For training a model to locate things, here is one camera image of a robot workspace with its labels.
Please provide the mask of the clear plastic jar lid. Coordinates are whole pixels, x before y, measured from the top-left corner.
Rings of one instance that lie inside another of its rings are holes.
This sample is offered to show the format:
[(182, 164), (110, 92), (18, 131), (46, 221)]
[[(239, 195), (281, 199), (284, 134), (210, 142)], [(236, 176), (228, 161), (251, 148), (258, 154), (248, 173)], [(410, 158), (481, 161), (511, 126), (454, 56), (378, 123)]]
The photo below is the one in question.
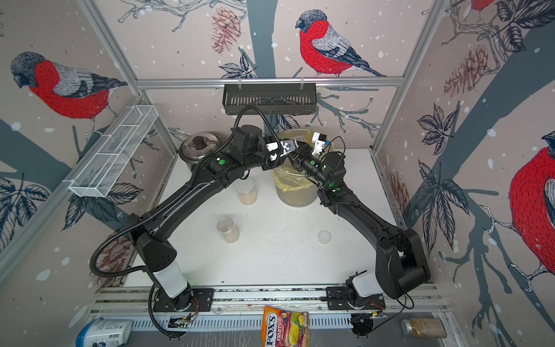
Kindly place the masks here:
[(332, 236), (329, 231), (322, 230), (317, 234), (317, 241), (321, 245), (327, 245), (331, 242)]

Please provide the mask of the small clear jar with rice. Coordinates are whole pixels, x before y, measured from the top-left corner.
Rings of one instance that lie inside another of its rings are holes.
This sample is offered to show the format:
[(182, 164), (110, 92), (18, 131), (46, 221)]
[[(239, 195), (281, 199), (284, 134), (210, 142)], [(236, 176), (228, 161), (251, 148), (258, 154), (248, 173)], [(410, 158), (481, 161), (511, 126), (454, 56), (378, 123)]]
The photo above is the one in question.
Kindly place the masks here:
[(230, 217), (221, 218), (217, 222), (217, 230), (221, 233), (223, 239), (229, 244), (238, 241), (240, 236), (237, 225)]

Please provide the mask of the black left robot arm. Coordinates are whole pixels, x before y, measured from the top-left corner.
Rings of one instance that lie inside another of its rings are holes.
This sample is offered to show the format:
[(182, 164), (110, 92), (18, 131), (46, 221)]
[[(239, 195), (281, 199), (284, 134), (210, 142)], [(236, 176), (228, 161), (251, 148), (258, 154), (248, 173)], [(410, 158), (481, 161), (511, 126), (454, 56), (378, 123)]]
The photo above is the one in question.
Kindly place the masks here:
[[(252, 169), (271, 169), (278, 164), (283, 147), (270, 150), (267, 144), (279, 144), (274, 130), (264, 136), (262, 130), (251, 125), (241, 126), (243, 115), (252, 111), (258, 116), (262, 111), (246, 106), (238, 114), (230, 137), (215, 153), (199, 162), (190, 180), (159, 206), (140, 217), (134, 217), (127, 228), (104, 241), (90, 259), (90, 271), (101, 278), (112, 278), (142, 271), (147, 273), (154, 286), (173, 301), (174, 309), (183, 312), (191, 302), (192, 289), (176, 261), (177, 251), (169, 238), (178, 226), (211, 197), (223, 191), (236, 180), (245, 180)], [(119, 272), (107, 272), (98, 267), (98, 258), (111, 243), (128, 236), (143, 260), (142, 266)]]

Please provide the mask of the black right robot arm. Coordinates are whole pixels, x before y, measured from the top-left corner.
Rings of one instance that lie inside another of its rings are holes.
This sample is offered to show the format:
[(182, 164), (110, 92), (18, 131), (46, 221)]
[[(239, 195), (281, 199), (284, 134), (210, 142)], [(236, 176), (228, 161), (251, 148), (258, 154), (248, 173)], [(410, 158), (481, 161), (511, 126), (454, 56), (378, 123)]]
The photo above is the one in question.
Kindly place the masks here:
[(376, 253), (373, 271), (365, 270), (345, 281), (342, 300), (354, 309), (362, 309), (374, 295), (399, 299), (430, 280), (420, 236), (410, 228), (390, 224), (358, 199), (344, 181), (343, 153), (334, 151), (317, 158), (312, 152), (310, 145), (303, 144), (290, 154), (290, 162), (318, 187), (320, 204), (349, 222)]

